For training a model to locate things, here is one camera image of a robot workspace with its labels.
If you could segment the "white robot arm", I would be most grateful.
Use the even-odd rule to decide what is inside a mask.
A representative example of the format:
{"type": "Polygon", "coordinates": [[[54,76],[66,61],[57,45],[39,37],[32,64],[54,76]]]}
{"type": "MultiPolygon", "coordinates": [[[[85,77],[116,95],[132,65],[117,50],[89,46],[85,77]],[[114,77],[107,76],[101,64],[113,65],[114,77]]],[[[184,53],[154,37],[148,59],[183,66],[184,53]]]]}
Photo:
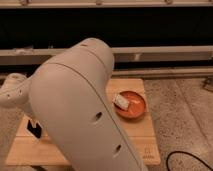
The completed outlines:
{"type": "Polygon", "coordinates": [[[107,98],[113,68],[111,48],[87,38],[30,77],[8,75],[0,106],[37,119],[75,171],[148,171],[107,98]]]}

